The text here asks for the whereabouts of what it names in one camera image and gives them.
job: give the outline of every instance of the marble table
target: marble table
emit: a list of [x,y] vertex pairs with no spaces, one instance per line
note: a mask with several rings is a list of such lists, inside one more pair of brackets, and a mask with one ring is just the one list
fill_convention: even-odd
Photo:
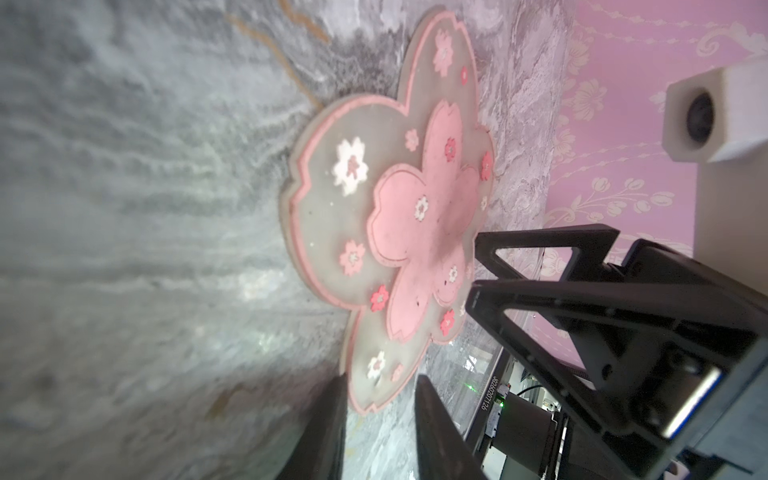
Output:
[[[445,3],[498,148],[486,229],[540,227],[571,6]],[[346,326],[286,253],[286,157],[322,105],[395,94],[432,3],[0,5],[0,478],[273,478]],[[497,351],[468,321],[427,352],[459,429]],[[416,470],[413,386],[350,411],[345,478]]]

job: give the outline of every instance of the pink flower coaster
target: pink flower coaster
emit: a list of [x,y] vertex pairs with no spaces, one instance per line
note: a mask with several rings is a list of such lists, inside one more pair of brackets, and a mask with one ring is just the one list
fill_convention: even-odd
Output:
[[466,28],[432,10],[408,48],[397,100],[331,104],[290,158],[286,243],[315,294],[351,312],[341,367],[358,412],[391,402],[429,343],[463,327],[493,183],[493,142],[477,111]]

